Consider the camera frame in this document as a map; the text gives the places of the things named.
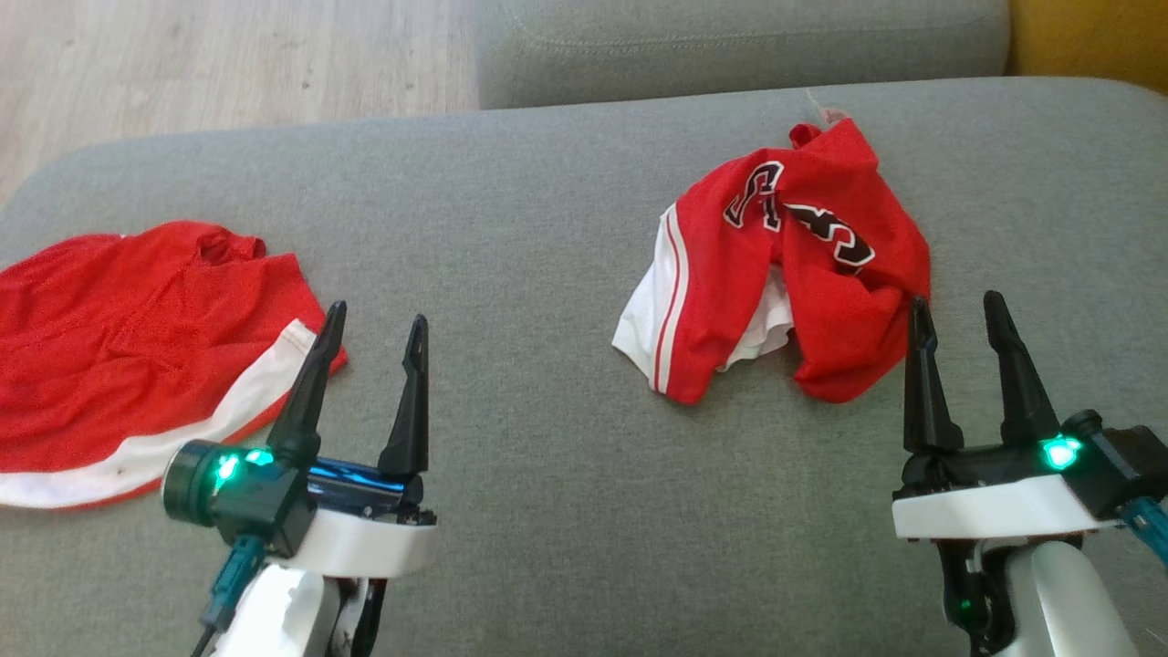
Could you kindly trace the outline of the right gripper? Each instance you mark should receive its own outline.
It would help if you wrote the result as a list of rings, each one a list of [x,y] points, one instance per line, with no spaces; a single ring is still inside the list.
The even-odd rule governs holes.
[[[951,419],[937,367],[929,302],[915,297],[902,408],[902,448],[915,456],[894,491],[894,532],[901,539],[976,541],[1117,527],[1117,516],[1093,516],[1065,479],[1086,465],[1086,448],[1082,440],[1057,436],[1061,421],[1004,295],[988,290],[982,304],[997,355],[1004,445],[961,450],[964,434]]]

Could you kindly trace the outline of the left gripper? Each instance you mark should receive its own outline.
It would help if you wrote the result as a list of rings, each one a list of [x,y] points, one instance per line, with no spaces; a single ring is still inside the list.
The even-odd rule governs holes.
[[[334,302],[310,346],[287,403],[267,433],[267,451],[281,464],[313,464],[329,372],[342,346],[348,305]],[[438,556],[439,528],[434,512],[424,507],[429,470],[429,321],[413,317],[391,436],[377,469],[342,461],[310,466],[308,491],[318,511],[288,566],[321,578],[401,579],[429,568]]]

